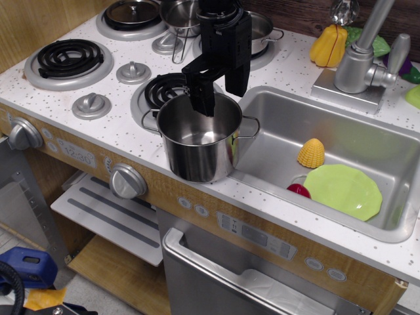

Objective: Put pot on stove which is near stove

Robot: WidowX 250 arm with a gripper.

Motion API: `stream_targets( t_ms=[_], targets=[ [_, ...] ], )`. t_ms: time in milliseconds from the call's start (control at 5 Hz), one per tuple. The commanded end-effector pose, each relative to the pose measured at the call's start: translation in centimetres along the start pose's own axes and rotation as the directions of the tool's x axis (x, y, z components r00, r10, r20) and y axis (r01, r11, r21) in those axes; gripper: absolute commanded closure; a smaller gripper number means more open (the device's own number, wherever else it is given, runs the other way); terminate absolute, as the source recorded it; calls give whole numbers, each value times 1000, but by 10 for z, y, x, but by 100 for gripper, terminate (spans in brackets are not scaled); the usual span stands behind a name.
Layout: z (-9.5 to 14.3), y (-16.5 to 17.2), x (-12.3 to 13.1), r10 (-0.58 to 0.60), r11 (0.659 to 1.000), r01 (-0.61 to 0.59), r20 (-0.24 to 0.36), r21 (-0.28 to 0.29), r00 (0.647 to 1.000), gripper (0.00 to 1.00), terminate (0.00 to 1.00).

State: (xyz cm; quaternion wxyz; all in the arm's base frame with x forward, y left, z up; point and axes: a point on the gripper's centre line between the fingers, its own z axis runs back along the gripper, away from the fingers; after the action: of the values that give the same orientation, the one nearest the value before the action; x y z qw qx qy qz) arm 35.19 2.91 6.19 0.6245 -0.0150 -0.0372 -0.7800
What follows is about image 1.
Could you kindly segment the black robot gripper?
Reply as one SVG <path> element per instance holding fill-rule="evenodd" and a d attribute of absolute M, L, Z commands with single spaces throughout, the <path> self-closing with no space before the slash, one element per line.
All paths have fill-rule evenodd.
<path fill-rule="evenodd" d="M 213 117 L 214 81 L 224 76 L 226 91 L 236 96 L 243 96 L 247 90 L 252 22 L 239 1 L 200 1 L 197 17 L 204 57 L 195 58 L 182 73 L 193 109 Z"/>

